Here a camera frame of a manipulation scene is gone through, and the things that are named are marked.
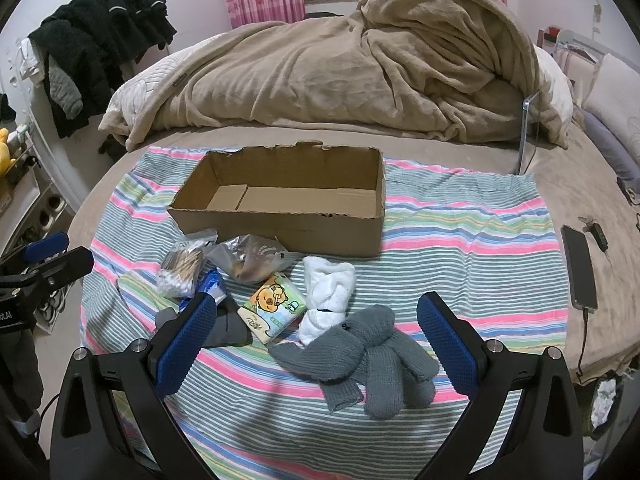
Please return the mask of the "grey knitted gloves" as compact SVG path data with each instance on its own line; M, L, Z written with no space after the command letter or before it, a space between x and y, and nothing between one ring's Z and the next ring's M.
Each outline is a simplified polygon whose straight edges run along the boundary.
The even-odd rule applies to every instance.
M363 402L375 420L403 408L428 408L439 366L395 325L392 309L378 304L349 315L305 347L282 342L269 349L287 372L316 382L331 412Z

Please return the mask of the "black smartphone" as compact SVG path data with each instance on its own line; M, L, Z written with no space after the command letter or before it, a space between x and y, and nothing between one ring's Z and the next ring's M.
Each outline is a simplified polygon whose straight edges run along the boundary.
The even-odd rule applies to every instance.
M578 310L595 311L598 308L596 280L585 234L570 226L562 226L561 234L572 305Z

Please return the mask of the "beige fleece blanket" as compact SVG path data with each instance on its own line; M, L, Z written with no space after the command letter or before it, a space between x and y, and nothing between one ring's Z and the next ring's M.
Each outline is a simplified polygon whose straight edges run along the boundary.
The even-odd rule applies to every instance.
M566 148L570 85L501 0L359 0L349 15L246 24L192 53L115 138L241 122L506 142L525 98Z

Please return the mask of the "open cardboard box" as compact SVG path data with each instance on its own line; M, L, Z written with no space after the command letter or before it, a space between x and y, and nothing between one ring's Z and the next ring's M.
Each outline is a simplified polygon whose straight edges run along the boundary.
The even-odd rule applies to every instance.
M291 252L374 257L385 214L383 156L312 142L210 151L168 212L183 233L212 228L221 240L250 234Z

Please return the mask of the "cotton swabs bag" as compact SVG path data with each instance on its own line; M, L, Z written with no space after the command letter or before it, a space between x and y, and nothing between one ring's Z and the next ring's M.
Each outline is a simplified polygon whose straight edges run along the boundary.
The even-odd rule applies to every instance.
M165 256L158 270L156 287L169 299L191 297L205 260L217 243L215 229L186 234Z

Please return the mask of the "yellow plush toy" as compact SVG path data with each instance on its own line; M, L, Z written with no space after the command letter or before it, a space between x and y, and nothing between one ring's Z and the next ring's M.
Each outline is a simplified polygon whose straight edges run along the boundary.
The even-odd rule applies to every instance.
M11 155L8 145L9 130L0 129L0 176L3 177L13 166L15 159Z

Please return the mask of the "blue tissue pack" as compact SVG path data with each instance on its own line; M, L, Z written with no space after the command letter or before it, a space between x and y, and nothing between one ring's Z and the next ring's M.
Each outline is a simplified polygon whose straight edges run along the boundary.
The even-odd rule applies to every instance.
M212 298L216 307L222 304L227 298L226 285L217 268L211 268L205 272L196 285L194 295L180 302L179 311L182 312L186 310L191 304L195 304L198 300L203 300L205 297Z

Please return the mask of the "clear plastic zip bag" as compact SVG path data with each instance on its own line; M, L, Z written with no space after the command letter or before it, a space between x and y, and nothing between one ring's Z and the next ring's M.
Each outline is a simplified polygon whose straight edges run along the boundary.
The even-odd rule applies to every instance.
M301 256L277 240L245 234L217 244L207 258L233 281L254 284L288 269Z

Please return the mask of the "pile of black clothes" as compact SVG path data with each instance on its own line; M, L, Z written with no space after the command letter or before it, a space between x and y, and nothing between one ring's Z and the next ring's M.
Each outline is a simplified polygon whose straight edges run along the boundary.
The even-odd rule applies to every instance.
M45 18L29 40L43 60L58 136L103 114L124 83L122 66L168 46L176 33L166 0L72 0Z

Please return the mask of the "small black car key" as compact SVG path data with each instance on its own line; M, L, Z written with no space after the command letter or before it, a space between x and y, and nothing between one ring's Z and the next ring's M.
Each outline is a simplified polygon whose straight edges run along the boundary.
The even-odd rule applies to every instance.
M590 216L579 217L578 220L582 222L582 230L585 233L590 233L600 251L606 254L610 245L600 223Z

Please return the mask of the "cartoon tissue pack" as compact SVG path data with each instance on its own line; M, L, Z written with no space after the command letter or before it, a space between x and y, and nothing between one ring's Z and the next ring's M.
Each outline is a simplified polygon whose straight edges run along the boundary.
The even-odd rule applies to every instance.
M262 344L270 344L306 310L303 293L284 274L273 273L239 308L239 317Z

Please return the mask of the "white floral quilt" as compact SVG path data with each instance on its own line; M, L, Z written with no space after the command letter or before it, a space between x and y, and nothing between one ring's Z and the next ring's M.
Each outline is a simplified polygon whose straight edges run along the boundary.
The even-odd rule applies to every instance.
M221 35L223 34L206 38L193 46L171 53L124 82L112 95L99 124L99 130L114 138L126 139L129 136L130 126L143 104L162 81L192 53L207 46Z

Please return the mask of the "grey pillow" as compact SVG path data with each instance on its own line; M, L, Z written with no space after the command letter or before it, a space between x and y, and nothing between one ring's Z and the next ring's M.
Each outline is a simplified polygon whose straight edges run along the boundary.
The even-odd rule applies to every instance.
M600 151L623 184L638 195L640 171L631 154L626 151L620 140L606 128L606 125L597 116L589 112L583 112L582 117L584 118L585 133L588 138Z

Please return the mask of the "white socks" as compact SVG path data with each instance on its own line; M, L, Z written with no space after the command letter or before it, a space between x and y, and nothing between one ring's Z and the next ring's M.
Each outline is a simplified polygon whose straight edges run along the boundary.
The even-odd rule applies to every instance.
M299 323L303 346L346 318L348 304L356 288L356 270L348 262L332 263L321 257L303 258L307 310Z

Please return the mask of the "white floral pillow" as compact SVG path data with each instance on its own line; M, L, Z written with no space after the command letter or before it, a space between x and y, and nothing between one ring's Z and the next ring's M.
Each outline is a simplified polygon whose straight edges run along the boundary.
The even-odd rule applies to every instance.
M598 64L582 108L600 119L639 161L639 74L607 53Z

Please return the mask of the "dark grey grip sock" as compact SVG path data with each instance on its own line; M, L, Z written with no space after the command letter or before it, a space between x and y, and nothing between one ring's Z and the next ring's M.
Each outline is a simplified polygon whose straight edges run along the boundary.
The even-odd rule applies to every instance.
M178 341L186 344L199 342L202 348L246 346L253 341L250 329L239 316L239 306L231 297L217 307L215 323L210 324L209 321L206 316L191 318L180 332Z

